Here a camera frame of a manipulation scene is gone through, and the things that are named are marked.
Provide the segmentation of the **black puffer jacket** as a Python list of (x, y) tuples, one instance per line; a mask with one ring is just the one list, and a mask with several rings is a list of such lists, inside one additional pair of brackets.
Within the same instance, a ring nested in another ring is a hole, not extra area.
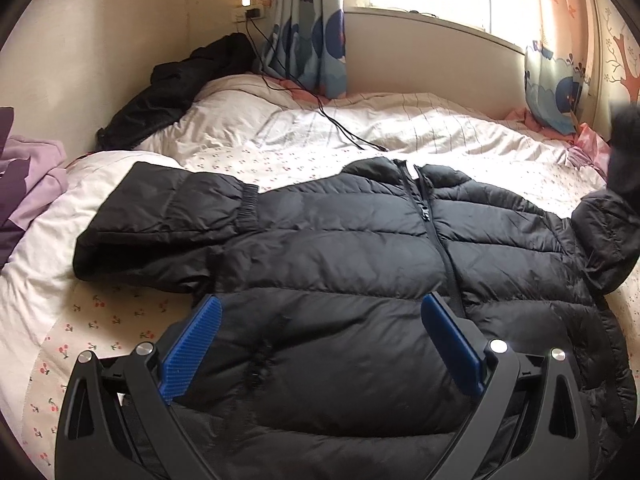
[(518, 352), (567, 352), (596, 476), (637, 416), (606, 298), (638, 258), (634, 188), (601, 188), (561, 218), (449, 167), (380, 157), (270, 192), (138, 162), (73, 268), (220, 299), (177, 417), (221, 479), (429, 474), (472, 410), (421, 323), (430, 292)]

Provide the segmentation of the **purple and lilac clothes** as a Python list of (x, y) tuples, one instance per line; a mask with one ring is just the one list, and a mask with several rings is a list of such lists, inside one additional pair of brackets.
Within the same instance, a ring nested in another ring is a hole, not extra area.
[(61, 142), (11, 133), (14, 108), (1, 109), (1, 266), (32, 222), (67, 191)]

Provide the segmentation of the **pink floral pillow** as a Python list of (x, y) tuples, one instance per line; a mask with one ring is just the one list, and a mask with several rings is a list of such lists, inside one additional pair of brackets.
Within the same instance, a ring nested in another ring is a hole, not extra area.
[(579, 124), (575, 133), (559, 133), (558, 130), (538, 122), (527, 107), (514, 108), (506, 115), (506, 121), (520, 122), (530, 131), (540, 133), (551, 140), (562, 141), (570, 147), (570, 152), (576, 155), (583, 164), (598, 167), (604, 174), (608, 170), (611, 148), (602, 139), (602, 136), (592, 130), (586, 122)]

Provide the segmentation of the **blue cartoon curtain left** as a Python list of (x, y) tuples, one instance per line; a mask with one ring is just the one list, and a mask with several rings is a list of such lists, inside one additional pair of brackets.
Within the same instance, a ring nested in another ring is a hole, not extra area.
[(347, 90), (344, 0), (272, 0), (262, 66), (330, 100)]

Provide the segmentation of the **black garment by wall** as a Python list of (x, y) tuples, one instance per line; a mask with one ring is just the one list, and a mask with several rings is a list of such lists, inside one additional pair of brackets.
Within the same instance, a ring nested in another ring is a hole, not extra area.
[(129, 151), (183, 118), (198, 92), (212, 80), (249, 72), (256, 60), (250, 40), (232, 32), (187, 58), (153, 68), (149, 87), (96, 132), (98, 151)]

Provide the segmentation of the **wall power socket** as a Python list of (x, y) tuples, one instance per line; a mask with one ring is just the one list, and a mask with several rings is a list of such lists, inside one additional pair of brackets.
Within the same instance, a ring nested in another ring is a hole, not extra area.
[(231, 11), (231, 21), (240, 24), (249, 20), (260, 20), (266, 15), (262, 0), (236, 0)]

